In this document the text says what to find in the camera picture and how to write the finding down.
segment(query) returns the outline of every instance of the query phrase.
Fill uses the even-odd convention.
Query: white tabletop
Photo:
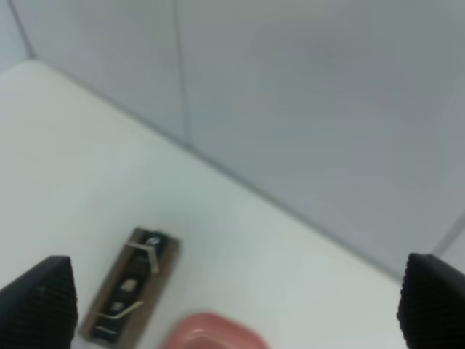
[[[274,349],[404,348],[400,285],[42,63],[0,76],[0,286],[73,261],[83,315],[132,229],[183,250],[139,347],[211,310]]]

